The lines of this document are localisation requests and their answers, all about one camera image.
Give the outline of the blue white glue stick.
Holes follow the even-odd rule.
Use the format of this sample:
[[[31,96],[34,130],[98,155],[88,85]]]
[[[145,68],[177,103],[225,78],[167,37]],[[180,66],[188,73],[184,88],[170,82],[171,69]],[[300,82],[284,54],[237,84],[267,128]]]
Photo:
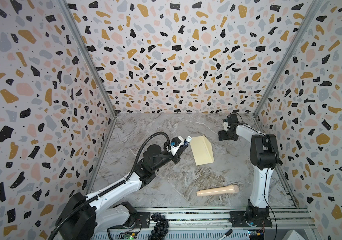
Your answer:
[[[187,147],[190,144],[191,140],[192,140],[192,137],[187,136],[187,138],[184,140],[182,147]]]

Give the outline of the cream paper envelope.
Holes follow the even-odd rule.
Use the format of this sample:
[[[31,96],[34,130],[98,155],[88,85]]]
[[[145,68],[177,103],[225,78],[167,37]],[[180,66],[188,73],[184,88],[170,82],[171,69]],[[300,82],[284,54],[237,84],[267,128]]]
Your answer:
[[[212,144],[206,136],[192,137],[190,146],[197,166],[211,164],[214,162]]]

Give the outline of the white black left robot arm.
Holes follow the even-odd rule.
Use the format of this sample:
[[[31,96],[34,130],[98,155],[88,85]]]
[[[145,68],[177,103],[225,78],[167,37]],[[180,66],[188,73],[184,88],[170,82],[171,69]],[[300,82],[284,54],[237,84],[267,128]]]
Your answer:
[[[49,239],[60,235],[64,240],[90,240],[98,232],[116,226],[135,226],[137,210],[121,200],[147,186],[161,167],[169,162],[177,164],[181,160],[189,143],[178,140],[175,138],[165,142],[164,147],[142,145],[127,176],[94,193],[72,196],[55,223]]]

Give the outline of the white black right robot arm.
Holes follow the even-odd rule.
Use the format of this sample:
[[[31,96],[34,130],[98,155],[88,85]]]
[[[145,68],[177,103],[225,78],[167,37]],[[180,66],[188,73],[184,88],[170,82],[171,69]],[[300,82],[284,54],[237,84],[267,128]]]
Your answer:
[[[272,209],[268,201],[271,177],[279,163],[278,144],[275,135],[262,133],[243,122],[235,113],[223,120],[220,141],[237,141],[243,138],[250,143],[250,161],[254,167],[253,190],[245,211],[230,212],[230,222],[234,228],[271,227]]]

